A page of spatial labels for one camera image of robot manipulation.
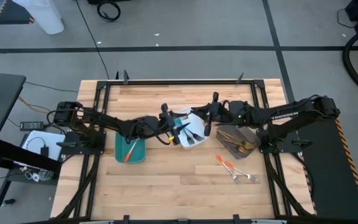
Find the wooden tabletop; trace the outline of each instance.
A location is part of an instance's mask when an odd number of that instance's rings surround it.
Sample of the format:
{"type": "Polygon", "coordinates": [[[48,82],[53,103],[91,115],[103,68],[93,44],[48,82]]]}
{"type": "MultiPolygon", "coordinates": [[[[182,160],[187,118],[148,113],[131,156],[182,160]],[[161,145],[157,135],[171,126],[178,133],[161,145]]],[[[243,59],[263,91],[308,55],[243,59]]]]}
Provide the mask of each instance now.
{"type": "MultiPolygon", "coordinates": [[[[270,107],[285,104],[280,80],[264,81],[270,107]]],[[[81,82],[78,101],[84,106],[92,107],[96,82],[81,82]]],[[[211,102],[214,91],[219,93],[219,100],[253,102],[248,85],[112,86],[107,114],[119,119],[158,116],[162,103],[167,103],[173,111],[202,106],[211,102]]],[[[215,127],[209,139],[191,149],[165,146],[155,138],[148,139],[146,159],[139,164],[120,164],[115,160],[114,134],[107,130],[106,149],[99,163],[93,220],[122,220],[124,215],[130,215],[133,220],[230,219],[233,214],[239,214],[240,218],[273,218],[263,155],[254,151],[245,159],[235,159],[215,138],[215,127]],[[239,175],[241,184],[236,185],[216,160],[217,154],[240,170],[258,176],[260,182],[255,184],[239,175]]],[[[307,211],[314,213],[303,166],[290,154],[281,154],[281,160],[288,188],[307,211]]],[[[83,156],[73,156],[64,163],[51,217],[58,215],[76,192],[82,162],[83,156]]],[[[283,211],[281,194],[277,195],[283,211]]],[[[87,196],[85,192],[82,215],[87,196]]]]}

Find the orange-handled utensil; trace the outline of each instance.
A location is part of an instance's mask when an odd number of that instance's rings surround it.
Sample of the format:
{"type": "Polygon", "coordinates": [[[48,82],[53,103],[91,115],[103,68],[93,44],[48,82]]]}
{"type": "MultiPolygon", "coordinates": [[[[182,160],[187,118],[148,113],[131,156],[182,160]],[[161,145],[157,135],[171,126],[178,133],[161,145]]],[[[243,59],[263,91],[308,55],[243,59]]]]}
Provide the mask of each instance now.
{"type": "Polygon", "coordinates": [[[230,162],[226,161],[224,162],[224,164],[232,169],[235,169],[236,171],[240,172],[241,174],[244,174],[245,176],[247,176],[247,178],[252,181],[252,182],[257,182],[258,181],[258,178],[257,177],[254,177],[253,175],[250,175],[250,174],[246,174],[245,172],[235,168],[230,162]]]}
{"type": "Polygon", "coordinates": [[[138,140],[138,139],[136,139],[135,143],[132,145],[132,147],[131,147],[131,149],[129,150],[128,154],[125,156],[124,162],[128,162],[128,160],[129,160],[129,158],[130,158],[130,156],[131,156],[131,154],[132,154],[132,151],[133,151],[134,148],[135,148],[135,145],[136,145],[136,143],[137,143],[137,140],[138,140]]]}
{"type": "Polygon", "coordinates": [[[227,171],[229,171],[229,173],[231,174],[231,177],[233,178],[234,182],[236,184],[240,184],[240,179],[238,178],[238,176],[234,175],[233,172],[224,164],[221,156],[216,155],[216,159],[227,169],[227,171]]]}

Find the orange handle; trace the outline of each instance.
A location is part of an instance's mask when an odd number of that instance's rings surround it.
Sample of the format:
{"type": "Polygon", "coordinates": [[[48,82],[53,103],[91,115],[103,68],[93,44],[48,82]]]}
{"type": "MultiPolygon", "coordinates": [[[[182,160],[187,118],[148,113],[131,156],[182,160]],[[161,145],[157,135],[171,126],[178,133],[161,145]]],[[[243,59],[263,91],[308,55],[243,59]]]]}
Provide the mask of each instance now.
{"type": "Polygon", "coordinates": [[[224,162],[224,164],[225,164],[226,166],[228,166],[228,167],[234,169],[234,166],[233,166],[230,162],[226,161],[226,162],[224,162]]]}
{"type": "Polygon", "coordinates": [[[216,155],[216,159],[217,159],[220,163],[222,163],[222,164],[223,164],[223,160],[222,160],[222,158],[221,158],[221,156],[220,156],[220,155],[216,155]]]}
{"type": "Polygon", "coordinates": [[[132,151],[128,152],[128,154],[124,158],[124,162],[128,162],[129,157],[131,156],[131,154],[132,154],[132,151]]]}

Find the green bowl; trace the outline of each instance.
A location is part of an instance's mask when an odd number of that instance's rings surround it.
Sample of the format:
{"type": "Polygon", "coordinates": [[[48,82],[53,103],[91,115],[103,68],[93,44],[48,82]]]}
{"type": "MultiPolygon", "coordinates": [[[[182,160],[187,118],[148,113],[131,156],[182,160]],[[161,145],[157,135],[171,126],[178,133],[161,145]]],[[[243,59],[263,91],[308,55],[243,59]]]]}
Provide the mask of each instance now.
{"type": "Polygon", "coordinates": [[[128,162],[124,162],[124,158],[128,154],[132,145],[136,140],[131,140],[129,144],[125,142],[124,137],[120,134],[116,133],[116,148],[114,150],[114,156],[116,160],[120,163],[131,164],[142,162],[146,157],[146,142],[145,139],[138,139],[134,149],[132,150],[132,154],[128,159],[128,162]]]}

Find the concrete floor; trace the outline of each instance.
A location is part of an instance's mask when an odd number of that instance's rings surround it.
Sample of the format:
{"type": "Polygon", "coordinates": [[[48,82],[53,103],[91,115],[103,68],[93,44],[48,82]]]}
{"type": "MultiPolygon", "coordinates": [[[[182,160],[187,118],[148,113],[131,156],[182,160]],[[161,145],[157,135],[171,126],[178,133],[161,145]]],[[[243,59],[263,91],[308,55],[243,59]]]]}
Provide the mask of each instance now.
{"type": "MultiPolygon", "coordinates": [[[[47,35],[38,24],[0,25],[0,49],[94,47],[74,1],[53,0],[65,30],[47,35]]],[[[268,0],[281,46],[343,46],[354,30],[336,23],[336,11],[350,0],[268,0]]],[[[155,47],[200,45],[273,46],[264,5],[260,0],[131,0],[119,2],[121,18],[102,21],[96,7],[79,0],[99,47],[155,47]]],[[[343,22],[351,24],[347,17],[343,22]]],[[[126,69],[135,78],[282,78],[274,51],[216,50],[164,52],[102,52],[110,77],[126,69]]],[[[317,93],[334,98],[358,171],[358,87],[346,73],[341,52],[283,52],[296,100],[317,93]]],[[[351,55],[358,65],[358,52],[351,55]]],[[[106,79],[96,52],[0,54],[0,73],[21,74],[27,81],[77,90],[81,80],[106,79]]],[[[53,110],[59,101],[76,99],[61,93],[24,85],[26,101],[53,110]]],[[[45,121],[44,114],[18,101],[9,118],[14,122],[45,121]]],[[[19,144],[25,133],[7,122],[0,138],[19,144]]],[[[0,177],[6,173],[0,170],[0,177]]],[[[12,183],[7,198],[17,199],[0,208],[0,223],[46,220],[55,187],[12,183]]]]}

